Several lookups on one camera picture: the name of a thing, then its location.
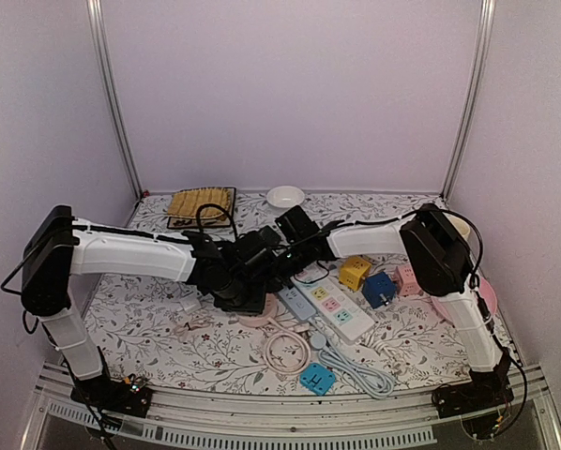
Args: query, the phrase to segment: metal frame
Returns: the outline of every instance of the metal frame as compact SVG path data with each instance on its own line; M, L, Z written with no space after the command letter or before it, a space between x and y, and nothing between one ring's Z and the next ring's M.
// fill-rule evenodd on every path
M470 77L470 84L468 85L468 93L466 94L466 101L462 112L462 119L460 120L460 127L456 142L454 144L451 161L447 169L446 180L443 184L441 195L447 201L453 193L456 179L460 166L462 165L462 158L466 143L468 142L468 135L470 134L470 127L473 122L475 107L477 105L478 92L485 70L485 62L487 60L487 53L489 51L489 44L491 41L491 31L493 27L493 14L495 11L495 0L483 0L482 8L480 10L480 20L478 22L477 34L477 48L475 50L475 61Z
M139 179L139 173L134 163L132 152L130 151L129 137L124 126L124 121L122 120L122 110L115 90L112 61L110 60L110 53L108 51L103 13L101 11L101 0L87 0L86 3L88 6L93 42L95 43L95 52L99 62L99 71L101 72L103 87L108 100L110 116L114 123L114 132L118 141L120 155L122 156L134 196L139 200L144 190L141 186L141 180Z
M91 23L91 32L93 34L95 50L99 61L99 69L108 99L110 114L114 122L114 131L116 139L118 140L120 154L122 156L133 193L137 199L141 199L144 189L141 185L139 173L130 150L129 137L124 126L122 110L115 90L114 73L107 45L103 13L101 10L101 0L87 0L87 5ZM468 85L466 101L464 102L458 134L456 136L456 142L454 143L451 160L447 168L446 179L440 192L441 196L446 200L449 200L451 194L453 193L458 172L460 170L460 166L462 165L462 158L468 141L470 127L473 122L478 93L491 41L494 11L495 0L482 0L480 20L478 22L474 65L470 77L470 83Z
M543 373L537 365L525 367L524 371L528 379L527 406L536 404L538 412L545 414L545 420L539 421L544 441L550 450L560 450L561 428L559 421L553 420L555 409ZM508 376L516 398L513 403L519 403L523 393L523 377L516 369ZM71 389L72 382L64 367L47 363L43 366L35 388L38 401L25 433L29 439L24 441L23 450L35 450L33 445L36 445L40 435L45 414L50 413L90 427L95 425L83 405L69 399ZM398 391L384 401L361 394L279 397L157 386L153 386L153 389L153 403L148 416L145 419L125 416L121 434L152 443L173 446L178 443L182 448L202 448L204 439L223 440L229 446L220 445L220 448L236 450L246 448L244 444L239 447L239 441L253 450L288 450L295 442L310 443L310 449L324 449L325 443L343 441L362 442L362 448L365 448L371 440L380 441L398 435L403 439L433 425L494 410L440 419L431 402L433 386ZM185 439L194 438L194 444L187 445L186 440L181 442L183 436ZM429 440L434 439L432 434L427 437ZM408 443L406 438L401 445L391 448L405 448Z

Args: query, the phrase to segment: pink cube socket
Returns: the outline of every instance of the pink cube socket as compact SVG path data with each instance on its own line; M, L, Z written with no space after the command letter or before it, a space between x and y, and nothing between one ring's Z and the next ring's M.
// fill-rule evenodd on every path
M410 264L398 266L393 274L393 280L397 285L397 295L399 296L422 294Z

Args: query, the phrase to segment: white wall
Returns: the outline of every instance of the white wall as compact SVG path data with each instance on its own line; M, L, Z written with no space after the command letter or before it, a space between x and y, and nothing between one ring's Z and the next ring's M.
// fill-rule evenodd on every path
M132 207L84 1L0 0L0 282L57 203L121 224ZM0 450L19 445L46 342L0 293Z
M561 1L497 3L451 206L478 224L484 270L561 417Z
M145 188L439 192L480 4L104 2Z

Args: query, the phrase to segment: yellow cube socket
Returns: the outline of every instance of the yellow cube socket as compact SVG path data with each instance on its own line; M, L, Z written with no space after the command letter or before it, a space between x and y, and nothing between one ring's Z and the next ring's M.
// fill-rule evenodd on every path
M372 264L359 256L350 256L339 271L339 283L352 291L362 287L364 278L371 271Z

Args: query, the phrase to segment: metal rail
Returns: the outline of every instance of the metal rail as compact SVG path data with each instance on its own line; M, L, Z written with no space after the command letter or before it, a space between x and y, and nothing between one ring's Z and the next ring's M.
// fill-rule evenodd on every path
M110 116L114 123L114 132L118 141L118 148L122 156L122 161L124 162L132 192L135 198L140 200L144 190L141 186L141 180L139 179L139 173L137 172L132 152L130 151L129 136L124 126L122 110L115 90L114 73L112 72L112 61L110 60L110 53L108 51L101 1L87 0L86 3L88 6L89 21L91 23L91 33L93 34L93 42L95 44L95 52L99 62L99 71L108 100Z
M528 379L528 404L548 394L539 366L525 368ZM509 373L514 404L523 396L523 378L517 370ZM36 393L67 407L83 408L72 402L72 382L64 367L45 364ZM318 442L327 438L353 439L404 433L488 413L440 419L431 402L434 387L398 391L383 401L366 395L339 396L249 396L204 391L188 391L153 386L154 396L145 419L124 417L133 429L166 427L201 436L223 435L228 439L249 436L275 442L299 439Z
M468 142L470 127L474 119L475 108L477 106L478 93L485 70L485 62L491 41L491 31L493 27L493 15L495 12L495 0L483 0L480 9L480 20L478 21L477 47L475 50L475 60L466 94L466 102L462 111L462 118L458 128L456 142L451 154L451 161L447 169L447 175L441 191L442 197L449 201L453 193L458 172L462 165L464 150Z

